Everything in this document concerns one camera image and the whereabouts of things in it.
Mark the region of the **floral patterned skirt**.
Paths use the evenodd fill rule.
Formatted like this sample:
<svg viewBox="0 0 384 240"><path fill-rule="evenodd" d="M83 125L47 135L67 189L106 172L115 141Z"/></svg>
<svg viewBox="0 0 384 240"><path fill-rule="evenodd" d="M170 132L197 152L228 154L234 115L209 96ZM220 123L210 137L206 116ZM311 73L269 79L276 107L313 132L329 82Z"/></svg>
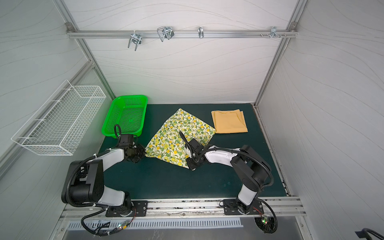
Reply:
<svg viewBox="0 0 384 240"><path fill-rule="evenodd" d="M178 109L152 137L145 148L146 157L188 168L188 154L179 132L182 132L188 141L195 139L199 144L206 146L216 129L185 110Z"/></svg>

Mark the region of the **yellow skirt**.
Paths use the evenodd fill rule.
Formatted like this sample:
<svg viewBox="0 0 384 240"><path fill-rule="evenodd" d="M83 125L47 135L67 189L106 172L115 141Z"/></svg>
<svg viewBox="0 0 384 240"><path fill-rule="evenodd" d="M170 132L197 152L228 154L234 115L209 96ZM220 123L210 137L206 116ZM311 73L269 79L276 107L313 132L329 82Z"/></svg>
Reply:
<svg viewBox="0 0 384 240"><path fill-rule="evenodd" d="M248 132L243 111L212 111L211 114L217 134Z"/></svg>

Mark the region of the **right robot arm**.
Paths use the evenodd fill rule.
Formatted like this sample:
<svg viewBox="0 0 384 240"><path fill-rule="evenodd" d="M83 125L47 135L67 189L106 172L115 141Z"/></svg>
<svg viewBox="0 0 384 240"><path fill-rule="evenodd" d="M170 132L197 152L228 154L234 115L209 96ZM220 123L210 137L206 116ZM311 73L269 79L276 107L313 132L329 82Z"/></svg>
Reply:
<svg viewBox="0 0 384 240"><path fill-rule="evenodd" d="M271 167L250 146L227 149L217 146L203 146L196 139L184 139L184 149L187 153L187 166L190 170L202 166L204 163L221 164L233 168L242 188L236 198L232 209L238 210L242 215L251 211L251 207L258 194L264 188L274 184Z"/></svg>

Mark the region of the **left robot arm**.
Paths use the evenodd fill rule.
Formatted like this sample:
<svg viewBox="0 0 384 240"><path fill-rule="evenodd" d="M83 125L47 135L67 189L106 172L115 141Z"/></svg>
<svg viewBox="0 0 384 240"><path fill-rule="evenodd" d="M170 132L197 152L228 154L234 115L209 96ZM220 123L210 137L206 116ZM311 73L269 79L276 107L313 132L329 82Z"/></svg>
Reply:
<svg viewBox="0 0 384 240"><path fill-rule="evenodd" d="M105 185L104 173L125 160L140 160L142 153L136 147L114 148L93 155L86 161L70 164L62 190L62 202L76 208L100 207L107 217L144 217L148 201L133 201L126 191Z"/></svg>

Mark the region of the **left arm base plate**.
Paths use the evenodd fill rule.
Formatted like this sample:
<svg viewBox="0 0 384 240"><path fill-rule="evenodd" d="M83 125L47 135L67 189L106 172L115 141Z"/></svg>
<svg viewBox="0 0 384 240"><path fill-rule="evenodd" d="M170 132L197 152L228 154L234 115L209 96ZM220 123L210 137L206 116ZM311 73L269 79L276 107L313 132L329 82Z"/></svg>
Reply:
<svg viewBox="0 0 384 240"><path fill-rule="evenodd" d="M111 207L106 212L106 217L145 217L147 214L148 201L131 201L127 206Z"/></svg>

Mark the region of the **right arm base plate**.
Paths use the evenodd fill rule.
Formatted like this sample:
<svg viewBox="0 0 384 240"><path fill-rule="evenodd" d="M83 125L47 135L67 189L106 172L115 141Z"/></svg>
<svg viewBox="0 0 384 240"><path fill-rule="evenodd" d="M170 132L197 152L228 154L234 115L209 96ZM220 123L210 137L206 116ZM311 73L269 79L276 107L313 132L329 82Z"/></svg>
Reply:
<svg viewBox="0 0 384 240"><path fill-rule="evenodd" d="M219 206L224 209L226 216L232 215L264 215L262 202L259 199L253 200L251 205L245 206L242 202L235 199L224 199L219 202Z"/></svg>

